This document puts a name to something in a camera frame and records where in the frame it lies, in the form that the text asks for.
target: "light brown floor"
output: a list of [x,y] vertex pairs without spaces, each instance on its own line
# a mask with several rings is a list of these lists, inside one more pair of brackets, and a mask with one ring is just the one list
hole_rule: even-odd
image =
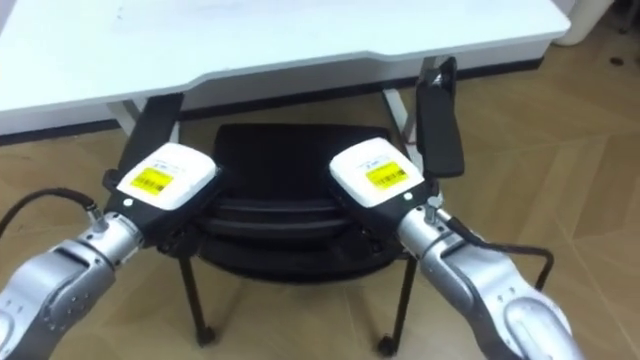
[[[601,26],[553,48],[535,72],[464,81],[458,119],[467,172],[444,184],[446,207],[487,239],[548,246],[548,284],[590,359],[640,359],[640,41]],[[623,67],[608,58],[622,55]],[[404,95],[410,100],[410,91]],[[388,123],[379,95],[187,123],[208,150],[222,122]],[[0,209],[52,185],[104,201],[100,179],[121,131],[0,148]],[[58,200],[24,210],[0,243],[0,283],[29,256],[84,226]],[[532,279],[539,264],[517,259]],[[360,281],[292,287],[241,280],[196,261],[205,314],[221,341],[198,348],[177,264],[141,253],[54,355],[75,359],[374,359],[392,328],[403,263]],[[416,280],[398,359],[480,359],[470,331]]]

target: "yellow sticker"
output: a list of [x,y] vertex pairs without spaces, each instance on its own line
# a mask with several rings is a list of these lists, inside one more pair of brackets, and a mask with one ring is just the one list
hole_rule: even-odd
[[409,175],[402,170],[400,165],[392,161],[367,172],[367,178],[375,187],[384,190],[405,181]]
[[135,186],[151,195],[158,195],[173,180],[173,176],[167,175],[155,168],[146,168],[131,182]]

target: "wall baseboard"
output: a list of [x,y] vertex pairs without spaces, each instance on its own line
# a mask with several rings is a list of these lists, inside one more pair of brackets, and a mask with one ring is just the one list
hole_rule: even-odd
[[[501,75],[518,71],[536,70],[542,64],[544,58],[517,61],[505,64],[481,66],[458,71],[458,79],[473,79],[485,76]],[[346,86],[334,89],[312,91],[307,93],[280,96],[274,98],[238,102],[233,104],[204,107],[182,112],[181,121],[198,120],[215,116],[233,115],[243,112],[258,111],[285,107],[303,103],[327,101],[332,99],[359,96],[380,92],[390,88],[408,88],[415,85],[417,77],[408,77],[380,81],[375,83]],[[84,124],[68,125],[43,130],[27,131],[17,134],[0,136],[0,146],[19,144],[25,142],[55,139],[65,136],[75,136],[94,133],[105,130],[117,129],[118,122],[115,119],[94,121]]]

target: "silver metal arm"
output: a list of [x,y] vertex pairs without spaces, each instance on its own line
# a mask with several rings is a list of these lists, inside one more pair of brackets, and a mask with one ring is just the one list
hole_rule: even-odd
[[584,359],[562,310],[503,254],[467,244],[441,209],[418,207],[398,235],[424,276],[465,317],[488,359]]
[[115,282],[142,236],[116,213],[24,263],[0,293],[0,360],[49,359]]

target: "white desk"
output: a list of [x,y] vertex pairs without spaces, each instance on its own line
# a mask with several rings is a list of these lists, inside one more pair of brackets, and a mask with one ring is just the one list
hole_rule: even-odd
[[128,131],[130,99],[206,80],[550,40],[569,25],[551,0],[17,0],[0,114],[109,103]]

